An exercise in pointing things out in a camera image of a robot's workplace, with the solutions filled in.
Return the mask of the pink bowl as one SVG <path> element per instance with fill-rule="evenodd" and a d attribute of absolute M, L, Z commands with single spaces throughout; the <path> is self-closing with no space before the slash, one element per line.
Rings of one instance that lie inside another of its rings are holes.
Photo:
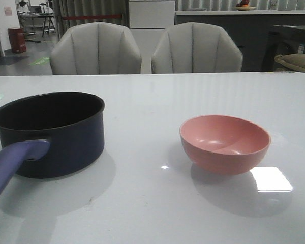
<path fill-rule="evenodd" d="M 222 175 L 248 172 L 261 162 L 271 143 L 262 127 L 226 115 L 191 118 L 179 133 L 185 153 L 196 165 Z"/>

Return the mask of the dark side table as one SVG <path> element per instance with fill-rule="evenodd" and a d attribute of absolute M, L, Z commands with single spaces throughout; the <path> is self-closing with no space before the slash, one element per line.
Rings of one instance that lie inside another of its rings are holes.
<path fill-rule="evenodd" d="M 305 54 L 305 25 L 274 25 L 268 32 L 261 70 L 273 71 L 277 55 Z"/>

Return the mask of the fruit plate on counter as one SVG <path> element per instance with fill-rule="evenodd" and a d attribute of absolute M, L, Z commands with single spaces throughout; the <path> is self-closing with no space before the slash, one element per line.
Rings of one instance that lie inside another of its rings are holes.
<path fill-rule="evenodd" d="M 256 7 L 250 6 L 250 0 L 240 0 L 236 4 L 235 9 L 239 11 L 249 11 L 249 10 L 255 10 Z"/>

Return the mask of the grey upholstered chair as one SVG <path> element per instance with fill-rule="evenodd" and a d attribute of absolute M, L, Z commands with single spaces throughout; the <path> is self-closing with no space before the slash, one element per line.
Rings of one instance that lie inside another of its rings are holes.
<path fill-rule="evenodd" d="M 50 55 L 54 75 L 139 74 L 141 63 L 130 29 L 104 22 L 71 27 Z"/>
<path fill-rule="evenodd" d="M 240 72 L 243 56 L 220 26 L 188 22 L 166 28 L 151 56 L 153 74 Z"/>

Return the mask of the beige cushion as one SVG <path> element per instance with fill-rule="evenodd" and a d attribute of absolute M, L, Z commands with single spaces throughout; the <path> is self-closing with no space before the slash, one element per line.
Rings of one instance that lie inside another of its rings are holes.
<path fill-rule="evenodd" d="M 274 62 L 278 65 L 276 71 L 305 73 L 305 54 L 277 55 Z"/>

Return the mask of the dark blue saucepan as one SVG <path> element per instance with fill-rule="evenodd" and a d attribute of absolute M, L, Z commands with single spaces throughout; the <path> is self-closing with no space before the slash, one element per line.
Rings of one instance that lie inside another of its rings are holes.
<path fill-rule="evenodd" d="M 104 101 L 61 91 L 0 107 L 0 194 L 14 174 L 55 178 L 77 172 L 102 153 Z"/>

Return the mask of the red trash bin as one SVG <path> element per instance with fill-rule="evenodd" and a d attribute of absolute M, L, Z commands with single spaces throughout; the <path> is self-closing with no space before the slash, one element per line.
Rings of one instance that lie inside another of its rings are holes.
<path fill-rule="evenodd" d="M 22 28 L 16 28 L 16 27 L 9 28 L 8 35 L 9 35 L 12 53 L 26 52 L 24 31 Z"/>

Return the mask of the left grey upholstered chair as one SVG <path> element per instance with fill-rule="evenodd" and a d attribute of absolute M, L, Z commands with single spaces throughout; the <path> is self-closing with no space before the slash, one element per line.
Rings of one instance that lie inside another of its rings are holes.
<path fill-rule="evenodd" d="M 130 29 L 104 22 L 71 27 L 50 55 L 54 75 L 139 74 L 141 63 Z"/>

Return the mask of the white cabinet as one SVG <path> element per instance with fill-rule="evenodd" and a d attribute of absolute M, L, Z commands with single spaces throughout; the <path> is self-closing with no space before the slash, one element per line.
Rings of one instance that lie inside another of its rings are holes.
<path fill-rule="evenodd" d="M 150 58 L 161 33 L 174 25 L 175 1 L 129 1 L 130 30 L 139 47 L 141 73 L 150 74 Z"/>

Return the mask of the right grey upholstered chair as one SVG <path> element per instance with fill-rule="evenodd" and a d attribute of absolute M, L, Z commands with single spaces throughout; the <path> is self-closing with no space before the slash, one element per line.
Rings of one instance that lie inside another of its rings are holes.
<path fill-rule="evenodd" d="M 188 22 L 166 28 L 151 56 L 153 74 L 240 72 L 243 56 L 220 26 Z"/>

